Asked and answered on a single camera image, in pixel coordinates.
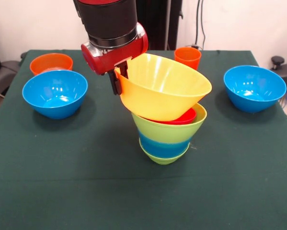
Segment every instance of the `black knob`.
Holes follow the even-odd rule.
[[[282,58],[281,56],[274,56],[271,58],[272,63],[276,66],[280,66],[285,62],[285,59]]]

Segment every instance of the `black cable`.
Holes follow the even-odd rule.
[[[14,69],[11,69],[11,68],[7,67],[7,66],[3,66],[3,65],[1,65],[1,66],[2,66],[3,68],[9,69],[9,70],[11,70],[11,71],[13,71],[13,72],[15,72],[15,73],[18,72],[18,71],[14,70]]]
[[[284,94],[284,96],[280,99],[280,105],[282,107],[282,109],[284,108],[284,102],[285,99],[287,100],[287,92]]]
[[[204,36],[203,45],[202,45],[202,48],[204,50],[204,44],[205,44],[206,35],[205,35],[205,32],[204,32],[204,27],[203,27],[203,2],[204,2],[204,0],[202,0],[202,4],[201,4],[201,28],[202,28],[202,32],[203,32],[203,36]]]
[[[200,8],[200,0],[197,0],[195,45],[197,44],[197,38],[199,34],[199,8]]]

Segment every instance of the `table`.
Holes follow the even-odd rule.
[[[62,52],[88,82],[80,110],[50,120],[22,99],[38,55]],[[173,58],[172,51],[149,51]],[[249,51],[204,51],[199,71],[213,90],[188,152],[152,162],[108,76],[78,50],[31,50],[0,109],[0,230],[287,229],[287,118],[229,101],[223,74],[256,61]]]

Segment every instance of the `green bowl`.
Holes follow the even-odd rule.
[[[200,104],[192,107],[196,111],[196,118],[187,125],[167,125],[153,122],[132,113],[138,130],[147,138],[168,144],[184,142],[190,139],[207,117],[206,109]]]
[[[140,139],[139,139],[139,144],[140,144],[140,147],[142,148],[142,150],[145,152],[145,154],[146,154],[152,161],[154,161],[154,162],[157,163],[157,164],[161,164],[161,165],[167,165],[167,164],[171,164],[171,163],[177,161],[179,158],[181,158],[181,157],[187,152],[187,150],[189,149],[189,146],[190,146],[190,143],[189,143],[189,145],[188,145],[188,147],[186,148],[186,150],[185,150],[182,154],[180,154],[180,155],[178,155],[178,156],[176,156],[176,157],[173,157],[173,158],[159,158],[159,157],[154,157],[154,156],[150,155],[148,152],[146,152],[145,149],[144,149],[144,148],[142,147],[142,145],[141,145]]]

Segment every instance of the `bowl rim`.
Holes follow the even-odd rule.
[[[159,126],[159,127],[174,127],[174,128],[186,128],[186,127],[191,127],[191,126],[195,126],[197,124],[199,124],[200,122],[203,122],[206,117],[207,117],[207,110],[204,108],[204,106],[202,106],[200,103],[196,103],[195,105],[193,105],[191,108],[193,108],[194,106],[198,105],[199,107],[201,107],[203,110],[204,110],[204,117],[202,119],[200,119],[199,121],[196,121],[196,122],[192,122],[192,123],[189,123],[189,124],[185,124],[185,125],[170,125],[170,124],[162,124],[162,123],[158,123],[158,122],[154,122],[154,121],[151,121],[151,120],[148,120],[144,117],[141,117],[133,112],[132,115],[138,117],[140,120],[144,120],[144,121],[148,121],[149,123],[151,123],[152,125],[154,126]]]
[[[68,60],[71,61],[71,68],[73,68],[74,62],[73,62],[73,59],[72,59],[69,55],[63,54],[63,53],[54,52],[54,53],[42,54],[42,55],[39,55],[39,56],[35,57],[35,58],[30,62],[30,64],[29,64],[29,69],[30,69],[30,71],[31,71],[35,76],[38,75],[38,74],[44,73],[44,72],[36,73],[35,71],[33,71],[33,70],[32,70],[32,64],[35,63],[36,61],[38,61],[38,60],[39,60],[40,58],[42,58],[42,57],[51,56],[51,55],[59,55],[59,56],[65,56],[65,57],[67,57]]]
[[[176,120],[180,119],[186,113],[189,113],[189,114],[192,113],[192,114],[194,114],[194,116],[191,117],[190,119],[188,118],[186,120],[184,119],[184,120],[181,120],[181,121],[176,121]],[[186,113],[184,113],[182,116],[180,116],[179,118],[177,118],[177,119],[175,119],[173,121],[155,121],[155,120],[151,120],[151,119],[147,119],[147,120],[150,120],[150,121],[156,122],[156,123],[165,124],[165,125],[187,125],[187,124],[191,124],[196,118],[196,115],[197,115],[196,111],[193,109],[193,107],[191,107],[190,109],[188,109],[186,111]]]
[[[282,84],[285,85],[285,89],[286,89],[286,90],[283,92],[283,94],[282,94],[281,96],[279,96],[279,97],[277,97],[277,98],[275,98],[275,99],[272,99],[272,100],[264,100],[264,101],[255,100],[255,99],[250,99],[250,98],[241,96],[241,95],[239,95],[239,94],[233,92],[233,91],[230,89],[230,87],[228,87],[225,78],[226,78],[228,72],[230,72],[231,70],[233,70],[233,69],[238,69],[238,68],[243,68],[243,67],[250,67],[250,68],[255,68],[255,69],[263,69],[264,71],[269,72],[269,73],[271,73],[271,74],[273,74],[273,75],[279,77],[279,79],[280,79],[280,81],[282,82]],[[280,98],[282,98],[282,97],[285,95],[285,93],[287,92],[287,86],[286,86],[285,81],[284,81],[277,73],[274,73],[273,71],[271,71],[271,70],[269,70],[269,69],[266,69],[266,68],[263,68],[263,67],[260,67],[260,66],[254,66],[254,65],[239,65],[239,66],[234,66],[234,67],[230,68],[229,70],[227,70],[227,71],[224,73],[223,81],[224,81],[225,87],[226,87],[227,89],[229,89],[229,91],[232,92],[234,95],[236,95],[236,96],[238,96],[238,97],[241,97],[241,98],[243,98],[243,99],[249,100],[249,101],[253,101],[253,102],[274,102],[274,101],[277,101],[277,100],[279,100]]]
[[[189,67],[189,66],[187,66],[187,65],[185,65],[185,64],[183,64],[183,63],[180,63],[180,62],[178,62],[178,61],[175,61],[175,60],[173,60],[173,59],[166,58],[166,57],[163,57],[163,56],[160,56],[160,55],[149,54],[149,53],[143,53],[143,54],[141,54],[140,56],[147,56],[147,55],[151,55],[151,56],[154,56],[154,57],[161,57],[161,58],[167,59],[167,60],[169,60],[169,61],[171,61],[171,62],[175,62],[177,65],[180,65],[180,66],[182,66],[182,67],[185,68],[185,69],[193,70],[193,71],[197,72],[199,75],[202,75],[203,78],[207,81],[207,84],[208,84],[208,91],[206,91],[206,93],[192,94],[192,95],[181,95],[181,94],[161,92],[162,94],[170,95],[170,96],[176,96],[176,97],[200,97],[200,96],[203,96],[203,97],[204,97],[204,96],[206,96],[207,94],[209,94],[209,93],[212,91],[212,84],[211,84],[210,80],[209,80],[206,76],[204,76],[202,73],[200,73],[199,71],[197,71],[197,70],[195,70],[195,69],[193,69],[193,68],[191,68],[191,67]],[[119,71],[117,72],[117,69],[115,69],[115,72],[118,73],[118,76],[117,76],[118,78],[123,77]],[[137,83],[131,81],[130,79],[125,78],[125,80],[129,81],[130,83],[132,83],[132,84],[134,84],[134,85],[136,85],[136,86],[138,86],[138,87],[140,87],[140,88],[143,88],[143,89],[146,89],[146,90],[149,90],[149,91],[152,91],[152,92],[160,93],[160,91],[152,90],[151,88],[148,88],[148,87],[139,85],[139,84],[137,84]]]
[[[61,108],[61,107],[65,107],[65,106],[67,106],[67,105],[73,104],[73,103],[77,102],[78,100],[80,100],[80,99],[86,94],[86,92],[87,92],[87,90],[88,90],[88,81],[87,81],[87,79],[86,79],[82,74],[80,74],[80,73],[78,73],[78,72],[75,72],[75,71],[72,71],[72,70],[57,69],[57,70],[51,70],[51,71],[43,72],[43,73],[40,73],[40,74],[35,75],[35,76],[33,76],[32,78],[30,78],[30,79],[25,83],[25,85],[24,85],[23,88],[22,88],[22,97],[24,98],[24,100],[25,100],[27,103],[29,103],[31,106],[44,109],[43,106],[35,105],[35,104],[29,102],[29,101],[26,99],[26,97],[24,96],[24,89],[25,89],[25,87],[27,87],[27,84],[28,84],[30,81],[32,81],[33,79],[38,78],[38,77],[40,77],[40,76],[42,76],[42,75],[44,75],[44,74],[48,74],[48,73],[51,73],[51,72],[57,72],[57,71],[72,72],[72,73],[75,73],[75,74],[79,75],[80,77],[82,77],[82,78],[84,79],[84,81],[85,81],[85,83],[86,83],[86,88],[85,88],[85,91],[84,91],[84,93],[82,94],[82,96],[80,96],[80,97],[79,97],[78,99],[76,99],[75,101],[73,101],[73,102],[71,102],[71,103],[68,103],[68,104],[65,104],[65,105],[60,105],[60,106],[55,106],[55,107],[48,107],[48,109]]]

